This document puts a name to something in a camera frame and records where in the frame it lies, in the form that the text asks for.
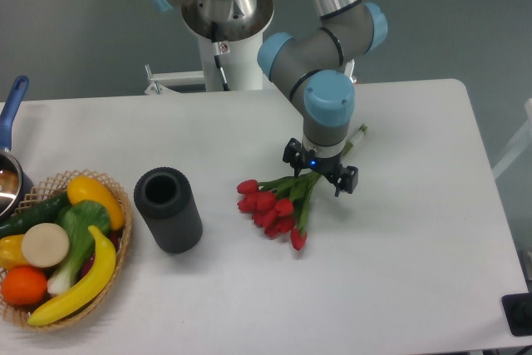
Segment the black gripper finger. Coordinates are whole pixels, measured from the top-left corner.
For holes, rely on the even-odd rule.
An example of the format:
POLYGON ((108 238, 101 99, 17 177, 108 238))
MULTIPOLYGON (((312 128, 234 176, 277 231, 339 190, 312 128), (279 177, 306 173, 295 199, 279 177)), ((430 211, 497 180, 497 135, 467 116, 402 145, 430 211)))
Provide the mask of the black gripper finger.
POLYGON ((283 162, 292 167, 294 177, 298 177, 301 171, 306 168, 305 155, 306 151, 303 145, 298 140, 291 138, 284 148, 283 162))
POLYGON ((336 197, 341 192, 351 194, 358 184, 358 168, 356 166, 338 164, 325 174, 325 178, 335 187, 334 195, 336 197))

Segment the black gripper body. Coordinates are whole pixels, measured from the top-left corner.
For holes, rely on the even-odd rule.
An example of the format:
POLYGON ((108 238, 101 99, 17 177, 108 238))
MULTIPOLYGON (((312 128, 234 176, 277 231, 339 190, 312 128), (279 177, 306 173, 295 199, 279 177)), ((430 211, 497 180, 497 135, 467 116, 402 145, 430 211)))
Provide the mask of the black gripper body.
POLYGON ((346 139, 334 145, 318 145, 303 135, 301 165, 297 172, 309 169, 327 177, 338 177, 342 172, 341 158, 346 139))

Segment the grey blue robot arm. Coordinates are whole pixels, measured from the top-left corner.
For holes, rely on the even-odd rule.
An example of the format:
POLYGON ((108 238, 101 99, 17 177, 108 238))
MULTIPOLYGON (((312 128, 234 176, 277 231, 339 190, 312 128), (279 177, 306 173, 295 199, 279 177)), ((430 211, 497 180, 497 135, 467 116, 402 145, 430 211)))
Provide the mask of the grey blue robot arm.
POLYGON ((199 73, 152 74, 152 86, 200 81, 207 91, 243 91, 270 81, 303 117, 303 137, 285 147, 295 172, 309 169, 337 192, 352 193, 358 170, 341 163, 355 106, 352 68, 387 36, 381 9, 363 0, 314 0, 321 24, 301 39, 264 35, 273 0, 151 0, 161 11, 179 9, 196 36, 199 73))

